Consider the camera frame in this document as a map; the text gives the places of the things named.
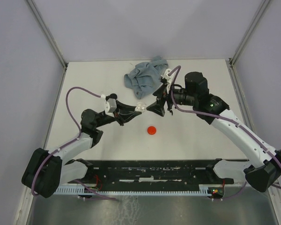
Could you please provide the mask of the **orange round charging case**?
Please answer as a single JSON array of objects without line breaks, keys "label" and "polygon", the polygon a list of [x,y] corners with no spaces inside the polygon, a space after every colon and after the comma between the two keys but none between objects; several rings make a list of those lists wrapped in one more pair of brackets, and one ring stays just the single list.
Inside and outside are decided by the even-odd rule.
[{"label": "orange round charging case", "polygon": [[148,133],[149,135],[154,135],[154,134],[156,133],[156,131],[157,131],[157,129],[156,129],[156,127],[154,127],[154,126],[149,126],[149,127],[147,128],[147,133]]}]

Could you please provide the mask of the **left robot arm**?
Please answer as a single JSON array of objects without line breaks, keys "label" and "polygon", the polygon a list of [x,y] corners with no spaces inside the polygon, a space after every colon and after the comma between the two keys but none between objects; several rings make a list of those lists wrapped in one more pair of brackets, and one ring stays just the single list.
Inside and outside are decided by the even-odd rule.
[{"label": "left robot arm", "polygon": [[146,110],[146,105],[125,105],[110,98],[104,111],[86,109],[81,114],[81,128],[77,137],[53,149],[36,149],[22,176],[22,184],[33,194],[44,198],[52,196],[59,185],[81,179],[89,183],[94,178],[93,166],[83,159],[74,159],[80,153],[97,145],[103,135],[99,127],[117,122],[124,125]]}]

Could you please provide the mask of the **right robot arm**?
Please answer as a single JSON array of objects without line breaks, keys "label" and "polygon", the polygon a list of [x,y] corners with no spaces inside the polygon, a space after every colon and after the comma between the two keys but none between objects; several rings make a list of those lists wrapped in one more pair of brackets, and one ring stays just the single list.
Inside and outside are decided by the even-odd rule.
[{"label": "right robot arm", "polygon": [[247,182],[259,192],[274,186],[281,176],[281,150],[269,145],[251,131],[220,97],[209,92],[207,79],[200,72],[185,75],[185,87],[175,84],[176,75],[166,72],[162,85],[153,95],[156,101],[147,107],[148,111],[160,116],[172,107],[191,106],[191,113],[221,131],[247,157],[247,161],[218,160],[206,170],[206,179],[217,183],[221,179]]}]

